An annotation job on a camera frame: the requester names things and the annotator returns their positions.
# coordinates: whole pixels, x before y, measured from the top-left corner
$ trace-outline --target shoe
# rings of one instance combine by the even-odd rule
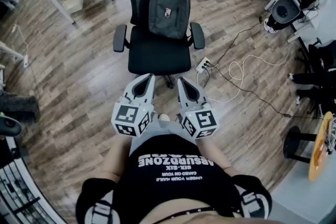
[[[296,100],[295,100],[296,105],[299,105],[300,101],[301,101],[301,98],[299,96],[296,96]]]
[[[270,26],[267,25],[267,23],[268,23],[268,19],[265,19],[264,20],[264,30],[265,31],[268,31],[271,28]]]
[[[278,32],[278,30],[273,30],[273,27],[270,27],[270,28],[268,29],[268,31],[269,31],[271,34],[275,34],[275,33]]]
[[[170,121],[170,118],[167,114],[160,114],[159,121]]]

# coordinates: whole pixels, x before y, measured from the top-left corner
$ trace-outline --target chair armrest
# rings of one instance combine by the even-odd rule
[[[123,52],[124,47],[128,47],[129,43],[126,40],[127,25],[118,25],[113,37],[113,50],[115,52]]]
[[[204,49],[205,38],[201,26],[198,23],[190,23],[190,29],[191,29],[190,41],[194,43],[195,49],[196,50]]]

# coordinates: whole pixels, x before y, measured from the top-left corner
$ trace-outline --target power strip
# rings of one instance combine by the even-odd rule
[[[208,58],[204,57],[203,60],[199,63],[199,65],[196,67],[196,70],[197,70],[198,73],[203,72],[204,68],[202,68],[202,67],[205,67],[204,64],[206,63],[206,61],[210,62],[210,60]]]

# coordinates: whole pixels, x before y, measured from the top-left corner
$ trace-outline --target laminate flooring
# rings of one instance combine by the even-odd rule
[[[281,66],[249,57],[244,64],[242,87],[255,91],[282,113],[306,116],[309,101],[296,106],[297,86],[287,79],[289,72],[303,71],[302,63],[294,60],[300,55],[300,46],[290,47],[287,43],[292,30],[270,34],[258,23],[268,1],[191,0],[190,21],[201,24],[206,48],[190,48],[192,68],[182,75],[196,80],[195,67],[203,57],[216,63],[236,35],[251,28],[238,36],[218,69],[229,78],[232,61],[242,64],[246,56],[255,55],[270,63],[281,63],[289,50]],[[7,55],[0,55],[0,63],[6,66],[7,91],[35,94],[41,109],[40,121],[25,127],[19,143],[29,150],[27,165],[35,182],[68,223],[76,223],[75,203],[82,183],[96,174],[111,146],[113,105],[135,78],[128,72],[128,50],[112,50],[119,24],[128,24],[130,36],[130,0],[84,0],[83,10],[72,17],[75,25],[68,23],[50,0],[21,0],[0,21],[2,42],[25,53],[20,34],[11,33],[13,24],[18,23],[29,43],[27,69],[22,63],[12,63]],[[205,90],[210,98],[225,102],[237,94],[238,89],[215,69],[209,68],[209,72]],[[241,77],[236,65],[232,66],[232,75]],[[206,72],[199,75],[200,84],[207,76]],[[231,81],[240,85],[238,80]],[[154,99],[159,114],[164,112],[175,119],[177,91],[168,89],[162,77],[157,77]],[[214,136],[217,145],[237,169],[258,176],[269,190],[294,164],[282,154],[286,132],[294,124],[303,132],[313,132],[318,124],[309,119],[285,118],[247,92],[240,92],[227,103],[213,102],[213,106],[221,124]]]

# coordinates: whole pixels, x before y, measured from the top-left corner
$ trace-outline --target chair seat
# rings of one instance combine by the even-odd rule
[[[191,68],[187,38],[159,36],[139,26],[131,32],[128,70],[134,74],[170,75]]]

